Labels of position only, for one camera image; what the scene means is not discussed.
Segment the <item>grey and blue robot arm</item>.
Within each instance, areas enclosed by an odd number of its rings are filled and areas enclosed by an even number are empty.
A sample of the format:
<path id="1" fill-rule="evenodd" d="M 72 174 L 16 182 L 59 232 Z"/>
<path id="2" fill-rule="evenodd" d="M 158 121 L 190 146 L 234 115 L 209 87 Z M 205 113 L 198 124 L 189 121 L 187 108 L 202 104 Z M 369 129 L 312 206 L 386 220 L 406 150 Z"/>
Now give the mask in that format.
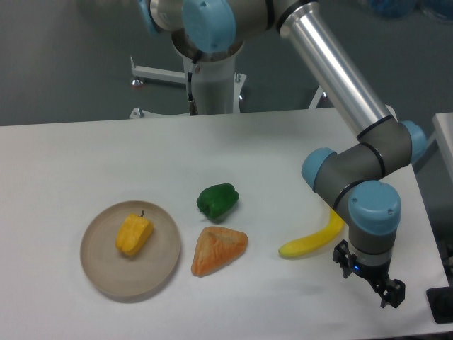
<path id="1" fill-rule="evenodd" d="M 336 153 L 312 152 L 302 176 L 349 227 L 348 240 L 333 251 L 344 276 L 366 280 L 382 306 L 398 307 L 405 285 L 389 277 L 401 220 L 401 199 L 383 178 L 417 161 L 426 138 L 419 126 L 399 122 L 378 99 L 340 47 L 319 13 L 317 1 L 139 1 L 150 33 L 167 31 L 187 60 L 185 86 L 191 115 L 232 113 L 232 73 L 197 67 L 231 60 L 243 42 L 275 29 L 297 50 L 349 128 L 357 145 Z"/>

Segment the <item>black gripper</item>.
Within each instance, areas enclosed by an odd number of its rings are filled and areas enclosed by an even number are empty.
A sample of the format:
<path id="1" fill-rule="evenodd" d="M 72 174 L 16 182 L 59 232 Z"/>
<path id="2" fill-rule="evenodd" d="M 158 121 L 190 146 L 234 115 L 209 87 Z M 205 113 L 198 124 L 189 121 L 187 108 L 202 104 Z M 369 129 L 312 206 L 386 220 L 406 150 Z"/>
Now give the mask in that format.
<path id="1" fill-rule="evenodd" d="M 348 278 L 354 273 L 367 280 L 373 291 L 380 296 L 381 308 L 388 305 L 397 308 L 406 296 L 405 283 L 389 277 L 391 258 L 391 249 L 381 254 L 367 254 L 353 247 L 350 253 L 346 240 L 339 242 L 333 250 L 333 261 L 342 268 L 343 277 Z"/>

